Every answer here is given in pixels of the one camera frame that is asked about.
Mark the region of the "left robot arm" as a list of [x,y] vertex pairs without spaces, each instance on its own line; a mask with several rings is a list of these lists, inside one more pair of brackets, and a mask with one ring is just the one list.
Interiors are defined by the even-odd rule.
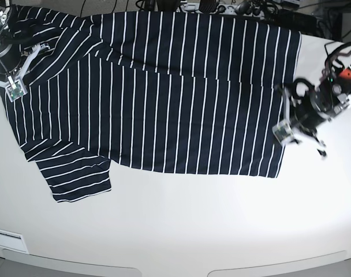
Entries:
[[305,78],[277,87],[284,102],[284,116],[273,127],[277,140],[295,132],[316,137],[316,128],[331,121],[351,106],[351,42],[327,55],[320,84]]

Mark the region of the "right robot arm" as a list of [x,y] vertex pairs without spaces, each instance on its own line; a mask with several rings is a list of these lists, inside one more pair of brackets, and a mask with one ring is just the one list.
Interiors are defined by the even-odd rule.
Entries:
[[0,1],[0,78],[3,81],[13,77],[21,69],[25,58],[19,47],[32,38],[32,34],[26,29],[19,33],[12,31],[16,21],[16,5],[12,1]]

